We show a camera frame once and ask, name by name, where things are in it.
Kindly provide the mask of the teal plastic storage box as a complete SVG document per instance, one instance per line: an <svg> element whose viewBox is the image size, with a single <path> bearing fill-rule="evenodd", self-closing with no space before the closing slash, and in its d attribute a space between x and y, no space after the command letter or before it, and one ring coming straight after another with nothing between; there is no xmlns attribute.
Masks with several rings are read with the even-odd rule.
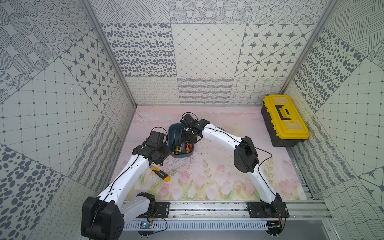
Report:
<svg viewBox="0 0 384 240"><path fill-rule="evenodd" d="M174 158L187 158L194 152L194 144L191 141L183 140L185 127L183 124L173 124L169 127L168 146L171 156Z"/></svg>

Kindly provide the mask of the orange handle short screwdriver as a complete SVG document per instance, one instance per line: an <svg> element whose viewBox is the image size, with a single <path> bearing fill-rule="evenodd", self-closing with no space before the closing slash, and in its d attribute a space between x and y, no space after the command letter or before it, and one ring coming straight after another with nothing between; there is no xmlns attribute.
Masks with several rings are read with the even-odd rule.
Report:
<svg viewBox="0 0 384 240"><path fill-rule="evenodd" d="M187 144L186 153L190 154L193 151L193 144Z"/></svg>

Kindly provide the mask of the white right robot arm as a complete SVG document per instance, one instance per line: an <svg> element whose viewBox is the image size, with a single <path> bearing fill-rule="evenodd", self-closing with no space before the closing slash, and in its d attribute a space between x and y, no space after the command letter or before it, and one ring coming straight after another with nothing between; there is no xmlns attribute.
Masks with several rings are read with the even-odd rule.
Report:
<svg viewBox="0 0 384 240"><path fill-rule="evenodd" d="M190 141L195 145L205 138L232 151L234 154L234 166L237 170L249 176L259 193L264 207L273 213L285 211L281 196L271 187L261 171L257 153L258 148L254 146L250 137L240 138L231 135L220 130L205 119L197 120L193 118L190 112L184 113L180 122L185 127L182 139Z"/></svg>

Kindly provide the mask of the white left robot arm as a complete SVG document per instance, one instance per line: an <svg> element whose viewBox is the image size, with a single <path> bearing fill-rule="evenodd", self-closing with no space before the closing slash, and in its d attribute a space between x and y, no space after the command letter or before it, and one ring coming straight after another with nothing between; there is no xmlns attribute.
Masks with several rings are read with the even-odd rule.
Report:
<svg viewBox="0 0 384 240"><path fill-rule="evenodd" d="M168 133L151 130L146 140L133 149L124 169L97 197L89 197L82 207L81 235L90 240L117 240L125 224L134 219L145 218L145 228L151 228L155 218L165 219L169 204L157 203L154 195L140 192L129 203L126 196L137 179L151 170L162 180L170 177L157 166L171 154L167 145Z"/></svg>

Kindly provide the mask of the black yellow tip screwdriver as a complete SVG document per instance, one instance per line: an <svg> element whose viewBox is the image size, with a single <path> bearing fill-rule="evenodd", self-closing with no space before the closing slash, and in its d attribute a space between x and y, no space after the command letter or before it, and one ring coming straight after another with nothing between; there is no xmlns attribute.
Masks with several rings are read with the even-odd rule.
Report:
<svg viewBox="0 0 384 240"><path fill-rule="evenodd" d="M180 141L177 141L175 149L176 149L176 155L178 155L182 152L182 147L181 147Z"/></svg>

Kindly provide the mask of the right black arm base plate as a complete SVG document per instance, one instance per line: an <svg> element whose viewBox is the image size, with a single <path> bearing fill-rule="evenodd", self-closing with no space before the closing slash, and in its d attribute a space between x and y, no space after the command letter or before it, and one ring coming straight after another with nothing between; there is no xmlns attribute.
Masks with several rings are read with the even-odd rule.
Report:
<svg viewBox="0 0 384 240"><path fill-rule="evenodd" d="M246 202L246 209L250 218L289 218L286 203L276 200L271 204L260 202Z"/></svg>

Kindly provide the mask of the green black handle screwdriver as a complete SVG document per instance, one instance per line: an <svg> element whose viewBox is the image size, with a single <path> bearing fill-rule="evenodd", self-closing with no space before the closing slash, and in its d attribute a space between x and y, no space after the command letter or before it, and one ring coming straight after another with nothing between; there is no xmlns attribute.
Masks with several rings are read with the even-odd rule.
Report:
<svg viewBox="0 0 384 240"><path fill-rule="evenodd" d="M175 130L174 131L174 137L173 137L173 144L172 144L172 150L173 150L173 155L176 155L176 143L179 141L179 135L180 135L180 130Z"/></svg>

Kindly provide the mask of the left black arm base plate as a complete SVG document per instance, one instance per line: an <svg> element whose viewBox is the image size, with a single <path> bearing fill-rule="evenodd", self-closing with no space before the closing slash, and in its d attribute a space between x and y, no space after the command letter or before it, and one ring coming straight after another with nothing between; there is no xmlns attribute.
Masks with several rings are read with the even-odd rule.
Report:
<svg viewBox="0 0 384 240"><path fill-rule="evenodd" d="M170 211L170 202L150 203L149 209L138 218L168 218Z"/></svg>

